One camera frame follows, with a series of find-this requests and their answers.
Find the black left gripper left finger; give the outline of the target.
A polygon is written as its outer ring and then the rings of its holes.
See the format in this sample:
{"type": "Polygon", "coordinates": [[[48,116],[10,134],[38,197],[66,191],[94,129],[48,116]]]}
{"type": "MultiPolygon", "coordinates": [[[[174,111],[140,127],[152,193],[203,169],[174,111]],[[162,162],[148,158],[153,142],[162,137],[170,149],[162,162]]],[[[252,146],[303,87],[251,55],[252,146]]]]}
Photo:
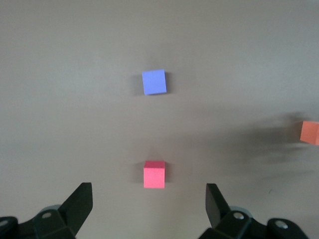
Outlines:
{"type": "Polygon", "coordinates": [[[2,239],[74,239],[93,208],[92,184],[84,182],[61,205],[42,209],[32,219],[19,223],[13,216],[1,217],[2,239]]]}

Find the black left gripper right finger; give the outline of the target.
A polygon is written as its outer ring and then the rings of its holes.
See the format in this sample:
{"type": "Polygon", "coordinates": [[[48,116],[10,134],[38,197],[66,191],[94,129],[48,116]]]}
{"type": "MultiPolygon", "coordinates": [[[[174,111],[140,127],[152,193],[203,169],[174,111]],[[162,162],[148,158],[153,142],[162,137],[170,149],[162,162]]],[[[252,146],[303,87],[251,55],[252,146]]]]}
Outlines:
{"type": "Polygon", "coordinates": [[[271,218],[266,225],[243,210],[229,207],[218,186],[206,184],[205,209],[211,227],[202,239],[307,239],[305,232],[287,219],[271,218]]]}

